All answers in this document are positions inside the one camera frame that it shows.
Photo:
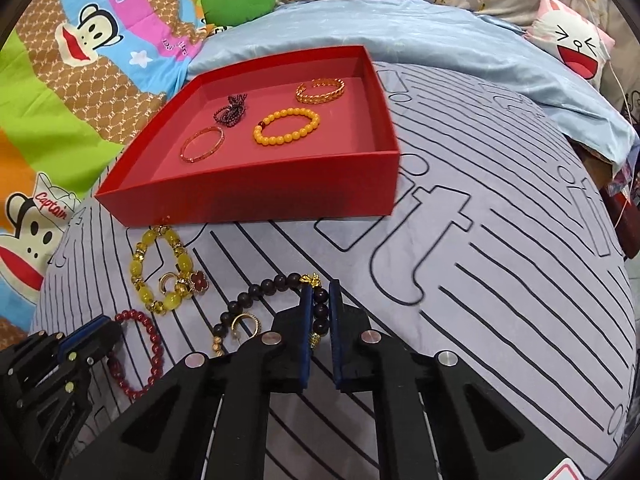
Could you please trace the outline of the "thin gold bangle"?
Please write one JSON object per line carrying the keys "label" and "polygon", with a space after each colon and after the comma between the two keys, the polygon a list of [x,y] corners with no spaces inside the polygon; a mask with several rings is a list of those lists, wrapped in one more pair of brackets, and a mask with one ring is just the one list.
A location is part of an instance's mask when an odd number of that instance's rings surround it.
{"label": "thin gold bangle", "polygon": [[224,129],[218,126],[206,127],[192,133],[180,146],[179,156],[188,164],[196,164],[216,154],[226,140]]}

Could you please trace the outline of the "gold chain bangle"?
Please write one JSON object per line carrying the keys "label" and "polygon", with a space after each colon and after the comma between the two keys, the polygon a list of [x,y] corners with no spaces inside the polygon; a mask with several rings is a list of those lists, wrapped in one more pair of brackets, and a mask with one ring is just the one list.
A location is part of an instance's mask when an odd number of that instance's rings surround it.
{"label": "gold chain bangle", "polygon": [[345,89],[341,78],[316,78],[302,82],[295,90],[295,99],[302,104],[326,104],[339,99]]}

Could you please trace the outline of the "red tray box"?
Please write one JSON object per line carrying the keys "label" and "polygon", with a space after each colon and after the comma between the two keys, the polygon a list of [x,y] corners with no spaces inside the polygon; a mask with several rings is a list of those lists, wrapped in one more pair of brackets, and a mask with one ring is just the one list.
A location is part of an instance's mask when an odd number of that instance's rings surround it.
{"label": "red tray box", "polygon": [[[345,93],[302,104],[295,90],[341,78]],[[180,146],[218,126],[226,140],[196,164]],[[196,76],[115,162],[96,199],[125,226],[387,216],[399,146],[361,46],[268,55]]]}

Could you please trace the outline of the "colourful cartoon monkey blanket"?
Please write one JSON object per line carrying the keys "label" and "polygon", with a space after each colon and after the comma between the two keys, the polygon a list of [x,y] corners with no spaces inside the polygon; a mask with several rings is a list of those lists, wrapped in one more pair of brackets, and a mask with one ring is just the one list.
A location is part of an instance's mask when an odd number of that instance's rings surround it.
{"label": "colourful cartoon monkey blanket", "polygon": [[105,167],[186,80],[201,0],[30,0],[1,49],[1,342]]}

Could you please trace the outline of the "light blue duvet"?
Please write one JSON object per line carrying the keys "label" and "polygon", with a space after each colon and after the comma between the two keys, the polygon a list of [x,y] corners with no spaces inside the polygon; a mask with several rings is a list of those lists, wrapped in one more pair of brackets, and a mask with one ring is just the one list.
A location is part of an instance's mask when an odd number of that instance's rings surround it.
{"label": "light blue duvet", "polygon": [[262,56],[361,44],[376,62],[455,70],[518,92],[570,139],[620,167],[639,146],[634,127],[584,78],[513,25],[423,0],[320,0],[279,6],[205,39],[186,76]]}

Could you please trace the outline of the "green plush pillow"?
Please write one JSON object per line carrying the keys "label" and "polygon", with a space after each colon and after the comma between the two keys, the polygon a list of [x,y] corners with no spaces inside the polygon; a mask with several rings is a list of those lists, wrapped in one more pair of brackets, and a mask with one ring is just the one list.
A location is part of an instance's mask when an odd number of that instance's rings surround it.
{"label": "green plush pillow", "polygon": [[234,27],[272,12],[276,0],[201,0],[207,24]]}

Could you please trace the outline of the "pink cartoon face cushion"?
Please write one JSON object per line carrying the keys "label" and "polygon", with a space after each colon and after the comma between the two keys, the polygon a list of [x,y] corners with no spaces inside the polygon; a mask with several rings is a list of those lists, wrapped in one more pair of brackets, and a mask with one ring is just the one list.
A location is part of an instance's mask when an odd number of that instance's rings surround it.
{"label": "pink cartoon face cushion", "polygon": [[560,0],[540,0],[525,39],[600,89],[615,40]]}

